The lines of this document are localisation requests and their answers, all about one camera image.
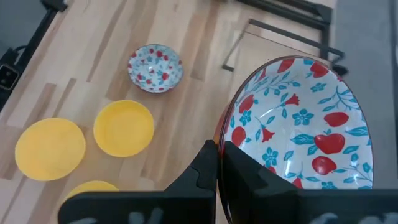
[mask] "plate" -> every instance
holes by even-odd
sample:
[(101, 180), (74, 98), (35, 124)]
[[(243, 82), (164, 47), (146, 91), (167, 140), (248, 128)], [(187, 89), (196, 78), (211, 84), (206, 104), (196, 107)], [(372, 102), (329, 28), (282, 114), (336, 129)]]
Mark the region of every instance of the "plate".
[(49, 118), (22, 133), (15, 147), (15, 159), (18, 168), (29, 178), (56, 180), (77, 167), (85, 149), (85, 137), (75, 123)]
[(119, 191), (119, 189), (108, 182), (101, 180), (92, 180), (75, 187), (73, 190), (69, 192), (69, 194), (65, 197), (65, 199), (68, 199), (83, 192), (107, 192), (107, 191)]
[(134, 84), (150, 93), (163, 93), (174, 88), (182, 78), (180, 57), (170, 47), (150, 44), (130, 57), (128, 72)]
[(154, 119), (142, 104), (119, 100), (99, 112), (94, 123), (94, 138), (107, 154), (128, 157), (141, 152), (154, 135)]
[(220, 149), (224, 141), (299, 188), (373, 186), (371, 140), (358, 101), (311, 58), (277, 58), (252, 73), (226, 112)]

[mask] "wooden surface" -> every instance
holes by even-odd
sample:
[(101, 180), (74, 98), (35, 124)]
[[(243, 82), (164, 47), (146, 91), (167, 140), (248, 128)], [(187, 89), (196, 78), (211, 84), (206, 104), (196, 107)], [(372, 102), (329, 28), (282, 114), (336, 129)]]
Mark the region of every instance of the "wooden surface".
[[(329, 6), (334, 0), (319, 0)], [(63, 198), (77, 185), (104, 180), (121, 190), (163, 190), (189, 165), (241, 82), (258, 66), (283, 55), (304, 54), (254, 35), (234, 54), (236, 71), (222, 61), (249, 18), (317, 39), (319, 33), (237, 2), (211, 0), (69, 0), (54, 19), (21, 81), (0, 113), (0, 223), (56, 223)], [(295, 49), (300, 42), (262, 30)], [(127, 60), (138, 47), (165, 44), (182, 59), (184, 76), (172, 91), (150, 94), (132, 85)], [(136, 100), (155, 119), (144, 151), (120, 159), (101, 151), (93, 122), (105, 105)], [(14, 146), (34, 122), (49, 117), (75, 122), (86, 137), (86, 154), (70, 175), (51, 182), (30, 180), (18, 170)], [(220, 203), (217, 222), (225, 223)]]

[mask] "yellow plate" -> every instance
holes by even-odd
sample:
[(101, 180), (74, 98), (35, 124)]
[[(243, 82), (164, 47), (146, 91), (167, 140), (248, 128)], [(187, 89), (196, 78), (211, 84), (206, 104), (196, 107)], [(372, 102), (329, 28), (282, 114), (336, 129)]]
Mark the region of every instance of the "yellow plate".
[(150, 111), (132, 100), (110, 103), (97, 116), (94, 138), (106, 153), (116, 157), (133, 156), (148, 146), (154, 135)]
[(31, 179), (46, 181), (65, 177), (83, 159), (86, 141), (80, 128), (62, 118), (34, 123), (20, 136), (15, 159)]
[(73, 190), (69, 192), (69, 194), (66, 196), (65, 199), (68, 199), (72, 196), (75, 196), (76, 194), (80, 194), (83, 192), (104, 192), (104, 191), (119, 191), (119, 189), (108, 182), (93, 180), (85, 182), (75, 187)]

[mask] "gray floor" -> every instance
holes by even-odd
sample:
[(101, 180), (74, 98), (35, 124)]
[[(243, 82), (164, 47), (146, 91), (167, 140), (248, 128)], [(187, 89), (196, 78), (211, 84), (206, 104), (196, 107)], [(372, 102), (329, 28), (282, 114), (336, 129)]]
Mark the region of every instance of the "gray floor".
[(339, 0), (335, 24), (334, 45), (349, 69), (345, 80), (369, 126), (374, 188), (398, 188), (389, 0)]
[(0, 0), (0, 57), (26, 45), (46, 13), (40, 0)]

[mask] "floral bowl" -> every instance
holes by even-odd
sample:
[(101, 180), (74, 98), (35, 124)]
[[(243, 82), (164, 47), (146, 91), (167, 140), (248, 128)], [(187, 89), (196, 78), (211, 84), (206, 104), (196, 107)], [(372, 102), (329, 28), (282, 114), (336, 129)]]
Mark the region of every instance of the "floral bowl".
[(134, 84), (150, 93), (174, 88), (182, 78), (180, 57), (170, 47), (150, 44), (136, 50), (127, 70)]
[(373, 156), (351, 90), (311, 58), (282, 57), (252, 73), (220, 118), (219, 150), (231, 141), (304, 189), (371, 189)]

